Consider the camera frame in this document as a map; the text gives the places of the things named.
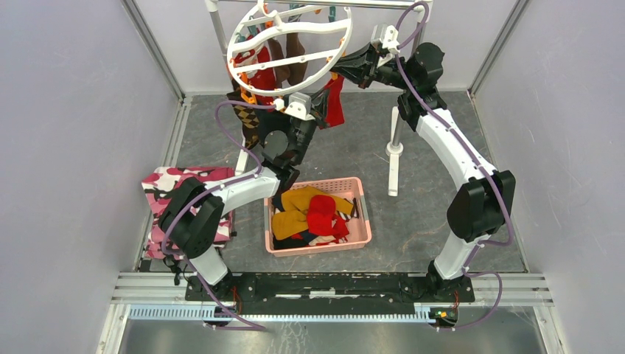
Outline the red white patterned sock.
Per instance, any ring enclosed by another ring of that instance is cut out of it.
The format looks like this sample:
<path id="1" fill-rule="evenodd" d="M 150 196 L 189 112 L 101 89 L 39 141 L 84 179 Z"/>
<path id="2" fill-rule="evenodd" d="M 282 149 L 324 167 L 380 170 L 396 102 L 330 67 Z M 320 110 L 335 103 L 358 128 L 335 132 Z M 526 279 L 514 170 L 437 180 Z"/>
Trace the red white patterned sock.
<path id="1" fill-rule="evenodd" d="M 326 128 L 333 128 L 335 126 L 342 125 L 345 122 L 343 107 L 341 104 L 343 82 L 343 76 L 333 74 L 331 80 L 328 81 L 322 89 L 322 94 L 327 97 L 327 109 L 324 114 Z"/>

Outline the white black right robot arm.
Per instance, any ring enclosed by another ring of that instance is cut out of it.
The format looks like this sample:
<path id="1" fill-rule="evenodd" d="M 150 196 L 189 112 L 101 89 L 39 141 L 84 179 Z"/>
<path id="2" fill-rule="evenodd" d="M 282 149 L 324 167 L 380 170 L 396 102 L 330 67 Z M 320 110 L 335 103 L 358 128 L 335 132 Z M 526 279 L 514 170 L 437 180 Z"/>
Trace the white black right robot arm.
<path id="1" fill-rule="evenodd" d="M 369 44 L 341 58 L 332 68 L 365 89 L 373 82 L 401 89 L 399 117 L 434 150 L 453 179 L 457 193 L 447 210 L 448 237 L 428 266 L 427 295 L 444 301 L 466 278 L 477 250 L 513 241 L 510 212 L 516 179 L 482 157 L 461 132 L 440 97 L 436 84 L 443 74 L 444 53 L 422 43 L 407 59 Z"/>

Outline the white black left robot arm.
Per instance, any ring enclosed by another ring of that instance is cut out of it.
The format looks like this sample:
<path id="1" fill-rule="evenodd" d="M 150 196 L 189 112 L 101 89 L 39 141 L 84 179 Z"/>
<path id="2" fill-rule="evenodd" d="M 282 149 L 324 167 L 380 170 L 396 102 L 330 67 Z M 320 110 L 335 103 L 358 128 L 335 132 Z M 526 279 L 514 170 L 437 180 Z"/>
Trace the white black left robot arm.
<path id="1" fill-rule="evenodd" d="M 184 180 L 173 191 L 166 209 L 158 219 L 164 240 L 171 240 L 194 268 L 203 283 L 203 290 L 213 300 L 223 300 L 231 293 L 229 269 L 218 250 L 213 247 L 221 218 L 252 201 L 273 197 L 289 190 L 300 175 L 297 166 L 319 128 L 326 128 L 330 112 L 330 90 L 321 89 L 312 95 L 301 92 L 276 98 L 269 105 L 226 100 L 217 105 L 241 105 L 256 111 L 274 111 L 286 116 L 287 131 L 271 131 L 265 137 L 263 160 L 254 170 L 241 175 L 213 181 L 207 185 L 196 178 Z"/>

